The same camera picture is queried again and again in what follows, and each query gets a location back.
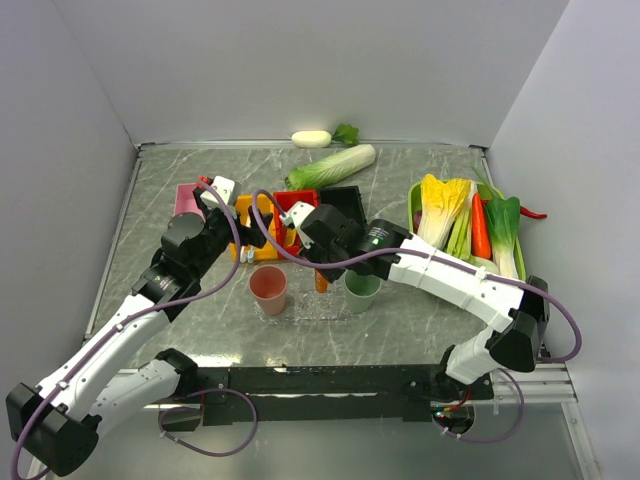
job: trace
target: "green leaf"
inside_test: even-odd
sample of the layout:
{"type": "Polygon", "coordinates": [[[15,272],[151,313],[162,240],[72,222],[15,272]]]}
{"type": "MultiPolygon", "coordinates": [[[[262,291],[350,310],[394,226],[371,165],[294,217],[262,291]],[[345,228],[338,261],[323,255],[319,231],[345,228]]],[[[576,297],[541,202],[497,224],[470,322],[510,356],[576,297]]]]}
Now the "green leaf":
{"type": "Polygon", "coordinates": [[[489,179],[487,178],[487,176],[484,173],[482,173],[480,170],[478,170],[474,166],[472,166],[471,168],[473,168],[473,171],[476,172],[476,175],[478,176],[480,181],[482,183],[484,183],[484,186],[489,189],[489,191],[491,192],[491,196],[493,198],[502,198],[500,196],[500,194],[498,193],[498,191],[495,188],[493,188],[493,185],[491,185],[491,182],[489,181],[489,179]]]}
{"type": "Polygon", "coordinates": [[[359,143],[359,133],[359,128],[356,128],[353,125],[348,125],[346,123],[341,123],[340,125],[338,125],[338,128],[336,128],[336,131],[331,138],[335,142],[341,142],[349,147],[353,147],[359,143]]]}

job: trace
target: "orange cup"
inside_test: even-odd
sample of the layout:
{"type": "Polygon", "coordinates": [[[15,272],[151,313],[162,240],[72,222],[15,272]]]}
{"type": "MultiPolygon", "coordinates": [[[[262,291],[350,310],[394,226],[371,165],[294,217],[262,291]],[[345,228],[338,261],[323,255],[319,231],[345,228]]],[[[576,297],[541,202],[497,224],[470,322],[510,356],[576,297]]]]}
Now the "orange cup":
{"type": "Polygon", "coordinates": [[[273,265],[254,270],[249,278],[249,289],[267,315],[276,315],[284,310],[287,298],[287,277],[273,265]]]}

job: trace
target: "bok choy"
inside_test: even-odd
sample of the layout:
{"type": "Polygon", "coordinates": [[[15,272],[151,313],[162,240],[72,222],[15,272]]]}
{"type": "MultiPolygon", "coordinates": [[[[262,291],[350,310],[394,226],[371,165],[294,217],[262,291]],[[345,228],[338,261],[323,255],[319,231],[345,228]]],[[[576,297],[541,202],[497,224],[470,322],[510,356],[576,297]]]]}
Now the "bok choy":
{"type": "Polygon", "coordinates": [[[493,261],[498,265],[500,275],[518,278],[513,250],[520,227],[520,200],[494,197],[487,204],[486,213],[493,261]]]}

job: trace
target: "orange container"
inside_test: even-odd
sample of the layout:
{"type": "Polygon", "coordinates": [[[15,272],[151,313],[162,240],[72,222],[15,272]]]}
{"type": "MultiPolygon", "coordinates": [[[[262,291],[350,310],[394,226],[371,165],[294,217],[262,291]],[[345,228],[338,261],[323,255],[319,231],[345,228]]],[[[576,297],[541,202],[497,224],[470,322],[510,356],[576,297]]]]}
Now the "orange container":
{"type": "MultiPolygon", "coordinates": [[[[240,222],[242,225],[246,225],[249,219],[249,209],[251,208],[251,195],[240,195],[238,200],[236,201],[236,210],[238,215],[240,215],[240,222]]],[[[260,212],[265,213],[273,213],[274,206],[273,203],[265,196],[260,195],[258,197],[258,208],[260,212]]],[[[276,222],[275,219],[277,215],[274,215],[273,220],[271,220],[271,224],[269,225],[269,233],[272,237],[276,238],[276,222]]],[[[255,260],[275,260],[278,258],[278,252],[276,249],[267,241],[266,245],[263,248],[255,248],[254,247],[255,260]]],[[[231,258],[233,260],[236,259],[236,246],[231,244],[231,258]]]]}

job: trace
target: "red chili pepper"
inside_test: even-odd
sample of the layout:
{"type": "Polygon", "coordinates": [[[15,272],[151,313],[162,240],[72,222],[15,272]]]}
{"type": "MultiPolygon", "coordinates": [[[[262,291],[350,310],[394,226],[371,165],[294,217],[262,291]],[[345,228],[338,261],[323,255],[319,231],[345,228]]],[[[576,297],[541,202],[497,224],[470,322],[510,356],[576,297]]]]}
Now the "red chili pepper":
{"type": "MultiPolygon", "coordinates": [[[[489,200],[482,199],[482,204],[486,205],[489,203],[489,200]]],[[[535,213],[529,210],[526,207],[520,207],[520,215],[524,215],[525,217],[533,218],[534,220],[542,220],[548,217],[546,213],[535,213]]]]}

